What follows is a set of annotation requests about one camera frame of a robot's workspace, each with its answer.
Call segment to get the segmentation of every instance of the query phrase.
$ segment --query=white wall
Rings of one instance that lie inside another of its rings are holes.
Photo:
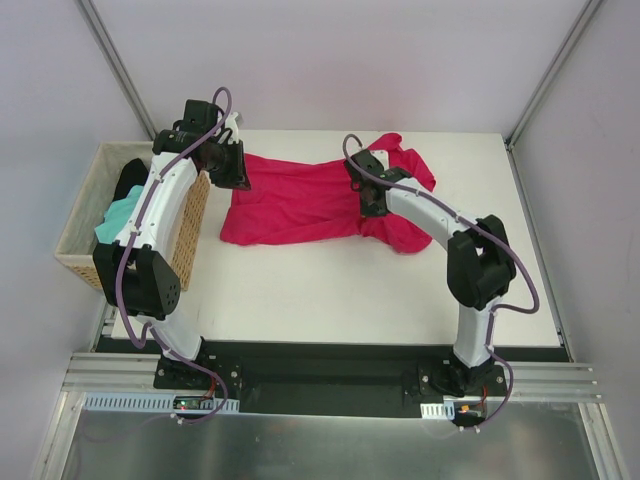
[[[640,2],[611,0],[516,161],[577,359],[597,366],[640,477]]]
[[[100,295],[53,250],[102,140],[144,139],[70,0],[0,16],[0,470],[28,478]]]
[[[96,0],[157,128],[229,86],[245,128],[508,134],[585,0]]]

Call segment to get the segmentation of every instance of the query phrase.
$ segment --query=laundry basket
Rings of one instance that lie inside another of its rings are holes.
[[[60,263],[96,289],[102,290],[102,285],[92,258],[98,242],[94,229],[103,222],[111,205],[122,168],[134,158],[140,158],[147,167],[151,165],[151,145],[151,142],[100,144],[56,247],[55,256]],[[180,278],[183,290],[189,287],[209,187],[209,178],[201,172],[189,189],[174,225],[167,261]]]

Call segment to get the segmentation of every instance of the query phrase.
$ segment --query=cable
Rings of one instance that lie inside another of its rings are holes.
[[[489,389],[487,388],[486,385],[484,385],[482,387],[482,397],[480,398],[480,402],[476,403],[474,405],[474,407],[482,407],[482,410],[486,411],[486,409],[487,409],[486,402],[487,402],[487,396],[488,395],[489,395]]]
[[[215,378],[211,377],[211,386],[209,387],[209,390],[207,390],[207,393],[205,393],[202,397],[200,397],[200,401],[204,402],[206,400],[211,400],[211,397],[213,397],[213,394],[216,391],[216,380]]]
[[[513,393],[513,381],[514,381],[513,368],[511,367],[509,362],[507,362],[503,358],[500,358],[493,351],[493,348],[491,347],[491,341],[492,341],[492,337],[493,337],[493,326],[494,326],[494,323],[495,323],[496,312],[499,309],[505,309],[505,310],[512,310],[514,312],[519,312],[519,313],[524,313],[524,314],[529,314],[529,315],[533,314],[533,313],[536,313],[540,309],[540,296],[538,295],[538,290],[536,289],[536,286],[533,283],[533,279],[531,278],[531,275],[529,275],[529,272],[527,271],[527,268],[524,266],[524,263],[522,262],[522,260],[520,260],[520,257],[518,257],[516,252],[514,252],[513,249],[509,245],[507,245],[505,242],[503,242],[502,240],[497,238],[495,235],[492,235],[489,232],[487,232],[487,231],[483,230],[482,228],[480,228],[478,225],[475,224],[475,222],[472,222],[471,220],[468,220],[468,219],[458,215],[458,213],[454,209],[452,209],[451,207],[449,207],[449,205],[447,205],[446,203],[442,202],[441,200],[439,200],[438,198],[433,196],[431,193],[429,193],[429,192],[427,192],[427,191],[425,191],[423,189],[413,188],[413,187],[409,187],[407,185],[399,185],[397,183],[393,183],[393,182],[389,182],[387,180],[383,180],[383,179],[378,178],[375,175],[367,172],[365,169],[360,168],[360,166],[353,160],[353,158],[351,158],[351,155],[349,155],[349,152],[347,150],[347,143],[349,142],[349,139],[355,140],[358,143],[358,145],[360,146],[361,149],[363,148],[363,145],[362,145],[362,142],[360,141],[360,139],[356,135],[354,135],[353,133],[349,133],[346,137],[344,137],[344,140],[342,141],[342,152],[344,154],[345,159],[349,162],[349,164],[360,175],[362,175],[364,178],[367,178],[367,179],[371,180],[372,182],[377,183],[378,185],[382,185],[382,186],[388,187],[388,188],[397,188],[399,190],[404,190],[405,192],[413,193],[414,195],[418,195],[418,196],[420,196],[422,198],[425,198],[426,200],[428,200],[431,203],[435,204],[436,206],[440,207],[445,213],[447,213],[448,215],[453,217],[457,222],[460,222],[461,224],[469,227],[470,229],[472,229],[474,232],[476,232],[480,236],[486,238],[487,240],[490,240],[491,242],[496,244],[498,247],[500,247],[502,250],[504,250],[504,252],[507,255],[509,255],[509,257],[516,264],[516,267],[518,268],[518,270],[520,271],[520,273],[522,273],[522,276],[524,277],[524,280],[525,280],[525,282],[527,284],[527,287],[529,288],[529,292],[531,293],[531,298],[533,300],[533,305],[530,308],[520,307],[520,306],[517,306],[517,305],[511,305],[511,304],[508,304],[508,303],[499,303],[499,304],[494,305],[493,307],[491,307],[491,310],[489,311],[489,326],[488,326],[488,329],[487,329],[487,337],[486,337],[486,341],[485,341],[485,347],[486,347],[487,351],[489,352],[489,355],[491,356],[491,358],[493,358],[496,362],[501,363],[502,365],[504,365],[505,368],[507,369],[507,371],[509,372],[509,386],[507,387],[507,393],[505,394],[504,399],[502,400],[502,403],[500,403],[498,408],[496,408],[496,410],[484,422],[482,422],[483,425],[484,425],[489,420],[492,420],[496,416],[496,414],[498,414],[502,410],[502,408],[506,405],[506,403],[511,398],[511,394]]]

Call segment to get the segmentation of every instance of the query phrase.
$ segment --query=white table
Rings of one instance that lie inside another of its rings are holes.
[[[250,153],[320,163],[342,156],[345,133],[261,130],[243,131],[242,138]],[[357,133],[365,144],[381,134]],[[478,217],[495,214],[502,219],[512,247],[538,287],[540,311],[533,316],[500,312],[495,344],[558,346],[502,137],[402,135],[403,148],[418,151],[434,173],[439,196]],[[375,239],[357,236],[239,247],[219,239],[230,199],[231,192],[221,189],[209,195],[191,287],[180,300],[206,339],[426,345],[455,341],[457,304],[446,283],[446,254],[437,243],[416,255],[399,255]],[[521,275],[505,299],[531,305]],[[126,338],[119,318],[112,335]]]

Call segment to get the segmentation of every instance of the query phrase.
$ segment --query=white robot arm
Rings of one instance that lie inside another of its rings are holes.
[[[352,190],[360,194],[363,216],[399,215],[433,237],[447,251],[447,284],[459,302],[458,335],[450,363],[429,377],[430,385],[443,394],[463,396],[481,385],[493,367],[488,350],[492,309],[501,303],[515,278],[514,261],[478,229],[508,245],[500,219],[489,215],[469,225],[459,218],[478,218],[455,209],[400,169],[385,170],[384,153],[362,149],[350,156],[345,167]]]
[[[147,327],[151,325],[169,347],[165,356],[174,360],[179,360],[178,356],[195,360],[202,343],[192,322],[178,306],[180,281],[167,263],[178,212],[202,170],[209,173],[216,186],[238,189],[251,186],[237,113],[226,116],[221,128],[187,158],[177,160],[177,154],[215,128],[222,118],[223,112],[215,104],[187,101],[184,118],[172,130],[160,132],[154,141],[156,155],[151,160],[149,177],[127,225],[113,244],[98,244],[93,253],[107,301],[117,305],[117,297],[122,295],[128,319],[134,317]],[[118,289],[116,280],[123,256],[127,257],[127,266]]]

